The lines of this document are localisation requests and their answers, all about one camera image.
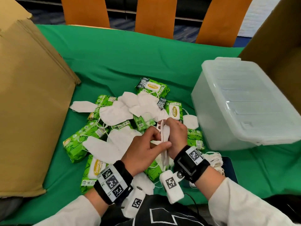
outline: white long-sleeve shirt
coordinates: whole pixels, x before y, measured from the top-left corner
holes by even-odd
[[[210,198],[209,211],[217,223],[228,226],[284,226],[295,224],[280,210],[226,178]],[[99,226],[100,216],[84,196],[78,197],[35,226]]]

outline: floor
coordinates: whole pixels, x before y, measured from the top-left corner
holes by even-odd
[[[40,9],[27,9],[32,13],[32,21],[35,24],[65,24],[63,12],[51,12]],[[134,31],[135,20],[125,18],[110,17],[110,26],[113,29]],[[187,26],[183,24],[176,24],[174,29],[174,39],[194,43],[200,27]],[[234,47],[245,47],[251,38],[248,37],[237,37]]]

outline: translucent storage box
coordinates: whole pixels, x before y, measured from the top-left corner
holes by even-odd
[[[254,62],[202,64],[192,101],[211,150],[238,150],[301,139],[301,116]]]

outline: wrist-mounted device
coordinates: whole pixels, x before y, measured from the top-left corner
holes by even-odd
[[[124,163],[118,160],[97,175],[94,188],[108,205],[121,205],[133,190],[132,180],[133,176],[126,170]]]
[[[204,173],[210,163],[202,156],[196,147],[186,146],[174,159],[174,171],[183,173],[185,179],[195,183]]]

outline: plastic lid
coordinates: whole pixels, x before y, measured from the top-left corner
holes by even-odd
[[[256,145],[301,139],[301,116],[254,62],[216,58],[202,64],[215,100],[233,134]]]

